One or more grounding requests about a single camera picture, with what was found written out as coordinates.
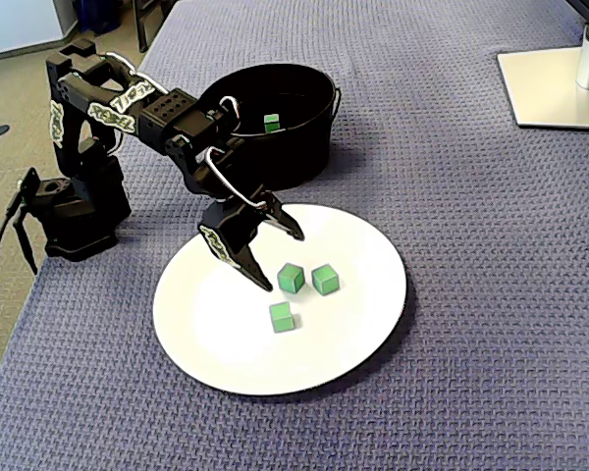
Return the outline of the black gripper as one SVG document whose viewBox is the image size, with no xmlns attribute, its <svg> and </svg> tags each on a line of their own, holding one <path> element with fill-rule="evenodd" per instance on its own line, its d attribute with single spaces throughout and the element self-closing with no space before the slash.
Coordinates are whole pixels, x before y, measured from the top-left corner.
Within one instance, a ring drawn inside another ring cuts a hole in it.
<svg viewBox="0 0 589 471">
<path fill-rule="evenodd" d="M 254 258 L 250 243 L 265 221 L 295 240 L 304 240 L 300 225 L 274 193 L 267 193 L 256 156 L 245 140 L 219 143 L 191 163 L 190 190 L 214 199 L 198 223 L 210 250 L 239 268 L 258 287 L 271 292 L 273 285 Z"/>
</svg>

